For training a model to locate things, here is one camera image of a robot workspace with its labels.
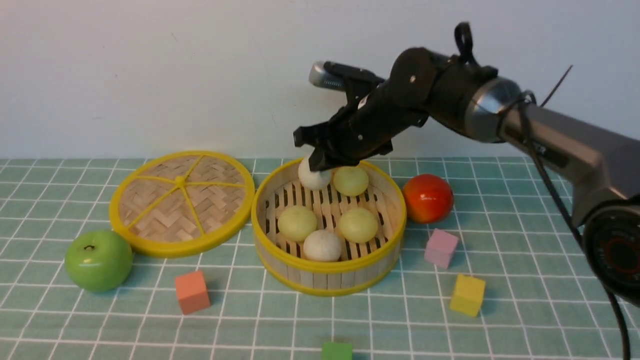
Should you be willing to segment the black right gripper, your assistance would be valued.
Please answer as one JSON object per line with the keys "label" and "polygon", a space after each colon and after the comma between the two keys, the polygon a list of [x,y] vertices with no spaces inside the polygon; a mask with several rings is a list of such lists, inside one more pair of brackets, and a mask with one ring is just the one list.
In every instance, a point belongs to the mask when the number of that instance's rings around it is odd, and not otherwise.
{"label": "black right gripper", "polygon": [[424,102],[430,87],[387,80],[365,98],[341,107],[329,120],[299,126],[294,146],[311,146],[311,171],[357,166],[375,155],[393,150],[391,140],[411,126],[421,127],[429,116]]}

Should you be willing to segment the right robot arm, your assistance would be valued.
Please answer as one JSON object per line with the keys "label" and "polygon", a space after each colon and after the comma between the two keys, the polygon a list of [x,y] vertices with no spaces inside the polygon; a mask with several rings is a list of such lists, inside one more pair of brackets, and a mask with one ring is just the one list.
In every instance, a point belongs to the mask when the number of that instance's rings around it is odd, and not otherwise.
{"label": "right robot arm", "polygon": [[454,29],[457,54],[402,51],[388,78],[332,61],[313,64],[318,88],[344,92],[328,121],[299,126],[294,145],[313,147],[313,171],[356,166],[393,150],[392,139],[434,119],[485,144],[507,143],[530,157],[603,287],[639,305],[640,144],[537,104],[473,54],[469,23]]}

